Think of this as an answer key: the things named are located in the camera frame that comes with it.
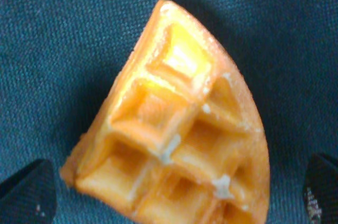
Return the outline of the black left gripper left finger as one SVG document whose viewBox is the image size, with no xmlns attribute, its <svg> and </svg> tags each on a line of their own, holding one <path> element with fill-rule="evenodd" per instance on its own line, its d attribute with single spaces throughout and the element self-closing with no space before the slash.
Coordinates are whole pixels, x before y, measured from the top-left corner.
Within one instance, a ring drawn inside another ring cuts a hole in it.
<svg viewBox="0 0 338 224">
<path fill-rule="evenodd" d="M 1 183 L 1 223 L 52 223 L 56 211 L 50 160 L 36 159 Z"/>
</svg>

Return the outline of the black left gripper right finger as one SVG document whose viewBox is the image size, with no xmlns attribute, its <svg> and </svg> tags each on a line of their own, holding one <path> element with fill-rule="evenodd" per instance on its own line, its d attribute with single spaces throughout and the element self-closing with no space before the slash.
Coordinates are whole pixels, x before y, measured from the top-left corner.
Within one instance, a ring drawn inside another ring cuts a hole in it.
<svg viewBox="0 0 338 224">
<path fill-rule="evenodd" d="M 337 159 L 311 156 L 305 172 L 303 201 L 310 223 L 337 223 Z"/>
</svg>

